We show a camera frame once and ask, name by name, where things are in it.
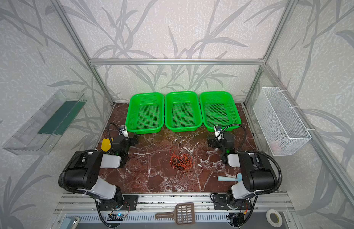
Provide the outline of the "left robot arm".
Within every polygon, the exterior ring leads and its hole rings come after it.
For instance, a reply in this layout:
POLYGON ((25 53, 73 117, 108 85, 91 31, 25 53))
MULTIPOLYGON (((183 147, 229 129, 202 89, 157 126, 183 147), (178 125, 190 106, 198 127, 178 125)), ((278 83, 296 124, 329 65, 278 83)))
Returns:
POLYGON ((134 134, 104 138, 101 149, 76 151, 61 172, 58 185, 72 193, 85 194, 100 201, 123 203, 121 188, 102 179, 101 169, 120 169, 128 161, 131 146, 138 144, 134 134))

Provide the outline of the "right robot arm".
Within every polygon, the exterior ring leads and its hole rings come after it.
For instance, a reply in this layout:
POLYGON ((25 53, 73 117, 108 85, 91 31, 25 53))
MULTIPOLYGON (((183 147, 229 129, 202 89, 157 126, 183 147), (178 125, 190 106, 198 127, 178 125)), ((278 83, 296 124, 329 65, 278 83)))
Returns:
POLYGON ((270 194, 282 184, 282 170, 277 161, 265 152, 257 150, 235 151, 232 134, 216 132, 207 140, 209 147, 222 151, 224 164, 239 168, 237 183, 228 190, 226 201, 233 204, 252 197, 270 194))

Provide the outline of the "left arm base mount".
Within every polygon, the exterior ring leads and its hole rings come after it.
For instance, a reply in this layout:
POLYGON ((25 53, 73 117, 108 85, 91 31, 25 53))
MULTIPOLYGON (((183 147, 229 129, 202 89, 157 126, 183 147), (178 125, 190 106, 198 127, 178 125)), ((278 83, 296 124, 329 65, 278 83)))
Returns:
POLYGON ((98 201, 98 206, 101 211, 135 211, 138 203, 138 197, 138 195, 123 195, 123 199, 120 203, 117 203, 114 200, 101 200, 98 201))

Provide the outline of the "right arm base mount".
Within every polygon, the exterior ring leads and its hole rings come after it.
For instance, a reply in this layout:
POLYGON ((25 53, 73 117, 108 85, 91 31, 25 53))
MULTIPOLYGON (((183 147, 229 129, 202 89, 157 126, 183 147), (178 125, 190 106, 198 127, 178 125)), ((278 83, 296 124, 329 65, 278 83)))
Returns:
POLYGON ((227 193, 211 193, 210 200, 214 204, 214 210, 251 210, 251 200, 235 199, 227 193))

